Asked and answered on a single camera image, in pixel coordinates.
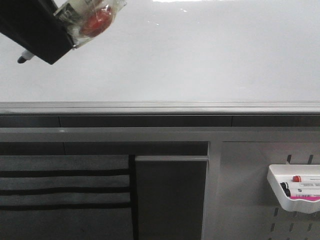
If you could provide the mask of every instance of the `whiteboard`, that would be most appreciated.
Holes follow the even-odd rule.
[[[17,64],[23,48],[0,35],[1,111],[32,112],[33,102],[320,113],[318,0],[127,2],[54,65]]]

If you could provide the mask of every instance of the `striped fabric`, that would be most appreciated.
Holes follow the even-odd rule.
[[[0,156],[0,239],[138,239],[134,161]]]

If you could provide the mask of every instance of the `red object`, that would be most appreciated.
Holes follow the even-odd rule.
[[[106,30],[113,21],[112,8],[107,6],[91,15],[81,28],[83,35],[94,38]]]
[[[300,176],[293,176],[293,177],[292,177],[292,181],[293,181],[293,182],[300,183],[300,182],[301,182],[301,177],[300,177]]]

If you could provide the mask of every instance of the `black strip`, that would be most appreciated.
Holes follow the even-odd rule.
[[[290,162],[291,162],[291,157],[292,157],[292,155],[290,154],[290,155],[288,155],[288,157],[286,158],[286,161],[290,164]]]
[[[112,194],[129,193],[130,187],[53,187],[43,189],[24,190],[0,190],[0,196],[12,195],[45,195],[57,193],[91,193],[91,194]]]
[[[53,171],[0,171],[0,178],[46,178],[46,177],[95,177],[128,175],[128,169],[112,170],[53,170]]]
[[[234,116],[232,127],[319,127],[320,115]]]
[[[137,174],[136,174],[136,158],[134,155],[129,156],[130,169],[130,200],[131,200],[131,217],[133,240],[139,239],[139,208],[138,208],[138,193],[137,193]]]
[[[57,205],[21,205],[0,206],[0,211],[39,211],[59,209],[126,209],[130,208],[129,202],[124,203],[84,203],[84,204],[57,204]]]
[[[58,116],[0,116],[0,128],[59,127],[61,127],[61,125]]]
[[[63,128],[231,127],[226,115],[61,116]]]
[[[308,160],[308,165],[312,164],[312,160],[313,160],[314,156],[313,155],[310,155],[309,157],[309,160]]]
[[[0,142],[0,155],[64,155],[62,142]]]
[[[59,119],[59,128],[61,128],[61,118],[58,117],[58,119]],[[64,143],[64,142],[62,143],[62,146],[63,146],[63,153],[64,153],[64,155],[67,155],[67,153],[66,153],[66,146],[65,146],[65,143]]]

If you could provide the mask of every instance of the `pegboard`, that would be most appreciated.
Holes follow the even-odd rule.
[[[319,143],[225,142],[215,239],[319,240],[320,212],[283,210],[267,181],[270,164],[315,164],[319,149]]]

